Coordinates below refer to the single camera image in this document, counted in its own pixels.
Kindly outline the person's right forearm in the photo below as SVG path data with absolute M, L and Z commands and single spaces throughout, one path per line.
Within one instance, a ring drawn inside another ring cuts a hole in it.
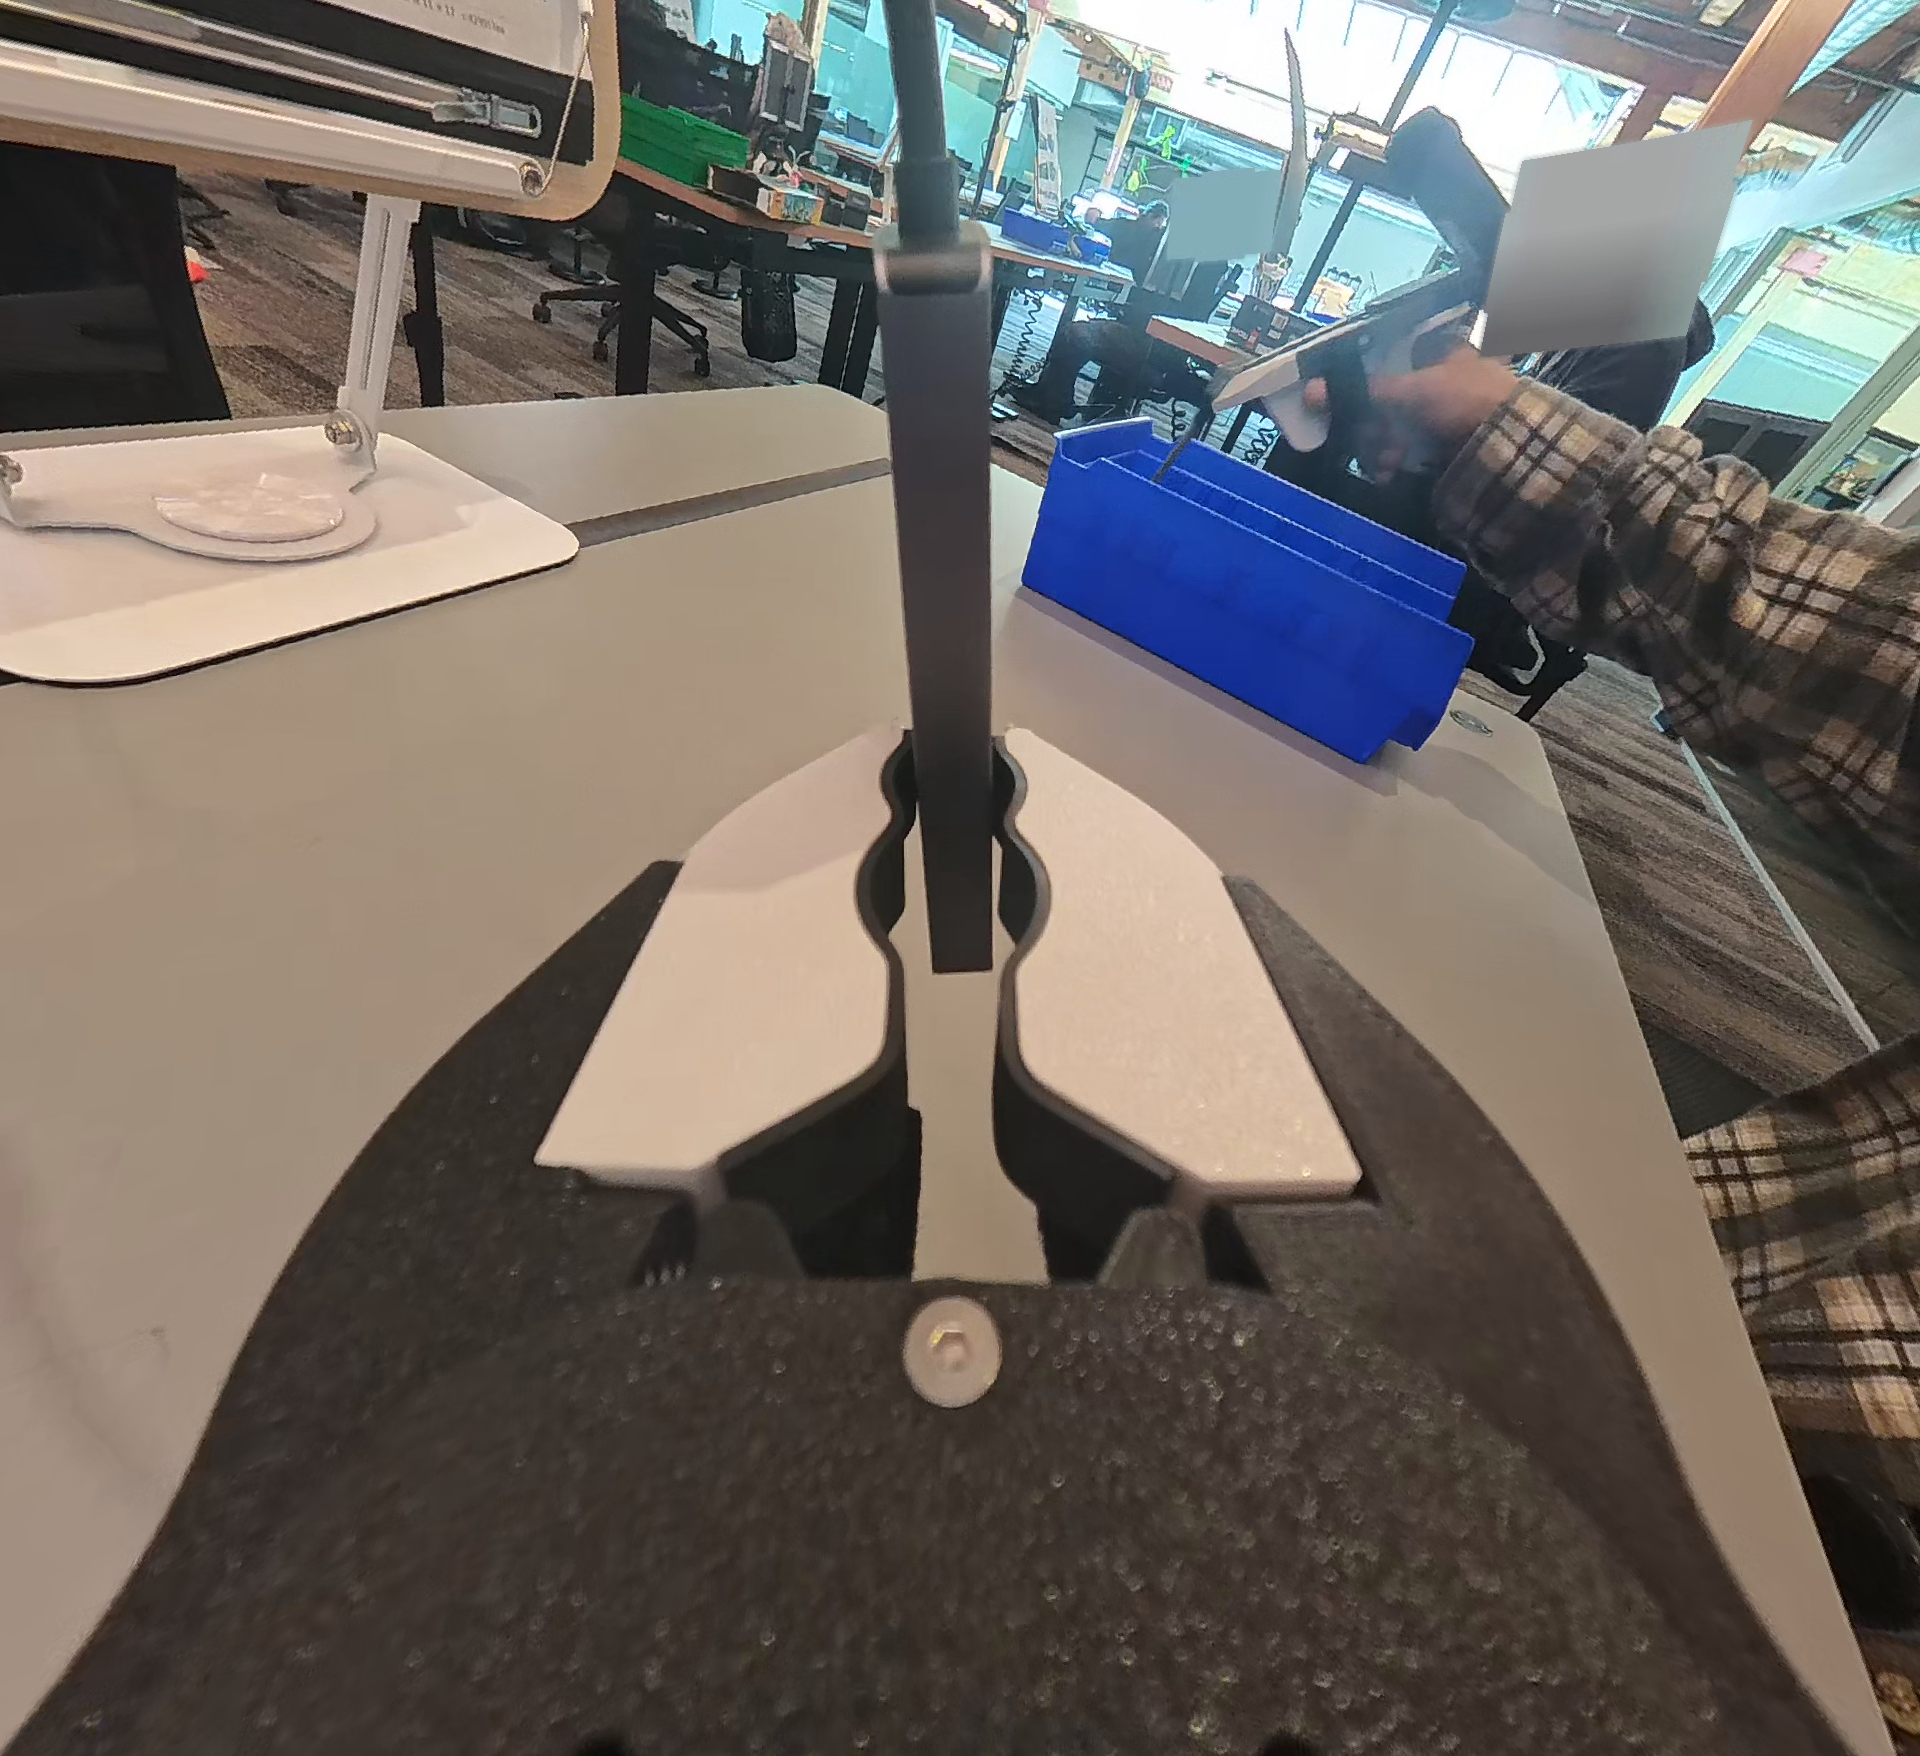
M 1916 865 L 1918 537 L 1771 491 L 1530 375 L 1431 489 L 1540 633 L 1645 677 L 1680 735 L 1813 831 Z

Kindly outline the green crate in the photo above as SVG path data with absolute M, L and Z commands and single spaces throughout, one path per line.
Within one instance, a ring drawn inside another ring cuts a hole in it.
M 650 102 L 634 92 L 619 95 L 619 159 L 693 187 L 706 187 L 710 172 L 751 165 L 749 137 L 708 116 Z

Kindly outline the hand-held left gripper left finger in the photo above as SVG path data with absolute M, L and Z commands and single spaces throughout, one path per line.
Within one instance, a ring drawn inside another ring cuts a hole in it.
M 903 1277 L 922 1120 L 893 925 L 910 735 L 871 727 L 685 852 L 562 1094 L 535 1165 L 767 1209 L 806 1274 Z

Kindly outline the blue plastic bin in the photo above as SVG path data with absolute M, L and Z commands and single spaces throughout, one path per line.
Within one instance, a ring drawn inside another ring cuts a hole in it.
M 1147 418 L 1056 436 L 1019 580 L 1355 763 L 1421 747 L 1473 652 L 1462 559 Z

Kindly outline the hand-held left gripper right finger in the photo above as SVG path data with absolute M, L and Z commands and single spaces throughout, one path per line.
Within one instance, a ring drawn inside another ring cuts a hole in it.
M 1047 1276 L 1092 1280 L 1139 1212 L 1354 1199 L 1361 1162 L 1211 856 L 1028 727 L 996 739 L 993 791 L 991 1139 Z

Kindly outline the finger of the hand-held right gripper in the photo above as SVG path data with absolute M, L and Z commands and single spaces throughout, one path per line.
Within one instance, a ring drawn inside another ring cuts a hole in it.
M 1336 370 L 1355 370 L 1361 387 L 1372 375 L 1405 373 L 1413 367 L 1418 337 L 1451 324 L 1451 281 L 1402 284 L 1340 321 L 1312 328 L 1237 367 L 1221 367 L 1210 379 L 1210 409 L 1226 414 L 1264 403 L 1277 416 L 1307 384 L 1332 385 Z

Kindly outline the dark grey USB hub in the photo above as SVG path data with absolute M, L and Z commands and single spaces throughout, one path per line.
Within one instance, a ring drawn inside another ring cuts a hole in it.
M 993 964 L 993 256 L 962 220 L 934 0 L 880 0 L 898 103 L 875 314 L 917 784 L 928 959 Z

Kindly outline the person's right hand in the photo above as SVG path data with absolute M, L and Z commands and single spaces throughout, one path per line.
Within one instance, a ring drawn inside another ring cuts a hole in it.
M 1368 370 L 1354 353 L 1334 367 L 1304 379 L 1301 405 L 1348 431 L 1358 471 L 1381 487 L 1437 480 L 1520 385 L 1507 361 L 1468 344 L 1400 372 Z

